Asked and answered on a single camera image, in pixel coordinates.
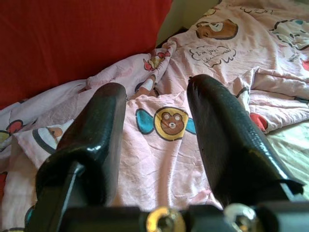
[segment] pink bedsheet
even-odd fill
[[[282,2],[223,1],[151,54],[129,57],[87,80],[2,110],[1,228],[23,230],[36,202],[37,169],[97,88],[108,82],[124,85],[131,99],[113,205],[151,210],[218,204],[199,155],[186,99],[188,79],[206,73],[221,81],[265,133],[308,119],[309,11]]]

